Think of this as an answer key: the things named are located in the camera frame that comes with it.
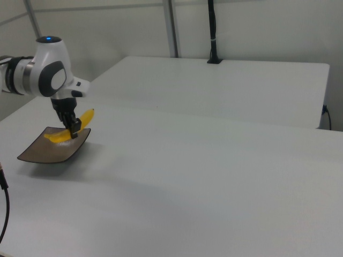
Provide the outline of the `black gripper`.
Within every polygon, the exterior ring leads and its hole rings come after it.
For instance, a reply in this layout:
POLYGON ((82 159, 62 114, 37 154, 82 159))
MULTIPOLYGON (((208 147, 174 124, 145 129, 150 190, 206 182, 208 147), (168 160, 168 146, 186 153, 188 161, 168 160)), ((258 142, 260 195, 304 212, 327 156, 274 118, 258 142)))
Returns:
POLYGON ((74 112, 74 109, 77 106, 76 99, 73 97, 65 99, 51 99, 51 103, 60 121, 67 130, 69 129, 71 138, 77 138, 78 132, 81 129, 81 120, 76 118, 74 112))

